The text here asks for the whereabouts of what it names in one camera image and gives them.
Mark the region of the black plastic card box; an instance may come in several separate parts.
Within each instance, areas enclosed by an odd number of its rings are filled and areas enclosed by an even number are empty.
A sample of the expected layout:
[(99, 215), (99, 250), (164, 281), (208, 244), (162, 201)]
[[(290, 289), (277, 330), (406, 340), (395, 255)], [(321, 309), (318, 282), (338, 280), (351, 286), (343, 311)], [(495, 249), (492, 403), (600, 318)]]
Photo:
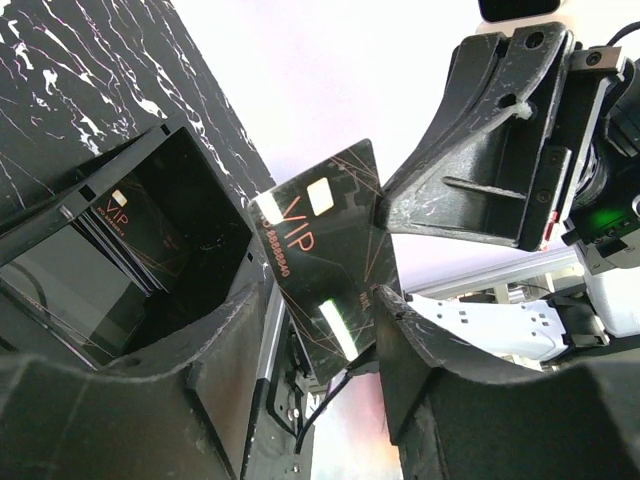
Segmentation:
[(96, 369), (262, 280), (231, 189), (171, 118), (2, 219), (1, 349)]

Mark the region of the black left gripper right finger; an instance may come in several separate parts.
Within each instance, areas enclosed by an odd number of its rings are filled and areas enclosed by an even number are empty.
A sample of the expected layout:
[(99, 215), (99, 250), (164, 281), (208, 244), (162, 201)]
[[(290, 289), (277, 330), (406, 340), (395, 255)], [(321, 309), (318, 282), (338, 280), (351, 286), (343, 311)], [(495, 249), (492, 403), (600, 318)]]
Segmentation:
[(639, 363), (554, 373), (486, 353), (382, 286), (373, 303), (391, 442), (407, 479), (635, 479)]

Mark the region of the black VIP credit card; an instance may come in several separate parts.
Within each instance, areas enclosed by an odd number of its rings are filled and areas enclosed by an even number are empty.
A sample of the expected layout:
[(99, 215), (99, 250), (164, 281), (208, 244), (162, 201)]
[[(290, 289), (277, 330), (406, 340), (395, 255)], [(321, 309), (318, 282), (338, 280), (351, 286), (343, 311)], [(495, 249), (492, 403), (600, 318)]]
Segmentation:
[(373, 145), (364, 139), (248, 205), (321, 384), (375, 342), (376, 288), (401, 290), (391, 236), (375, 224), (381, 197)]

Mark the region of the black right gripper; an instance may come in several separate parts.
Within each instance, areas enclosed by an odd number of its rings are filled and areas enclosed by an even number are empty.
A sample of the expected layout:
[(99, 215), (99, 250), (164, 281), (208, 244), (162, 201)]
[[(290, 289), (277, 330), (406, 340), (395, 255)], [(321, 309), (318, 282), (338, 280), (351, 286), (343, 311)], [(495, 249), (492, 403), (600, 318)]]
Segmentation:
[(638, 248), (639, 65), (606, 45), (574, 52), (568, 74), (572, 47), (558, 22), (465, 38), (379, 223), (524, 251), (563, 223), (567, 245)]

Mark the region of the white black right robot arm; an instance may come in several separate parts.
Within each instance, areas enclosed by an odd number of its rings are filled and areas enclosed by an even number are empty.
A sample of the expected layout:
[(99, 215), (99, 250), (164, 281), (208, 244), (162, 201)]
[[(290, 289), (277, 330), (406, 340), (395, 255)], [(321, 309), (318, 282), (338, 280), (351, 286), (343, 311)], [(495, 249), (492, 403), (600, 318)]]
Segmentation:
[(557, 368), (639, 345), (639, 62), (586, 43), (574, 1), (483, 1), (453, 51), (435, 116), (386, 183), (377, 220), (396, 234), (538, 259), (408, 304), (477, 348)]

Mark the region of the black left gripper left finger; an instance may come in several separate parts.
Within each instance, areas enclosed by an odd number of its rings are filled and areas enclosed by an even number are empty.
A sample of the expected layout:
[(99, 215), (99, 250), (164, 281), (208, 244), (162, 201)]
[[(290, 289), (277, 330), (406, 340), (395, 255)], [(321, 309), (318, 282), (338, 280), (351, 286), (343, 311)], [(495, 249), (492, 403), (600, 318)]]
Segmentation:
[(263, 288), (87, 372), (1, 359), (5, 479), (236, 479), (263, 334)]

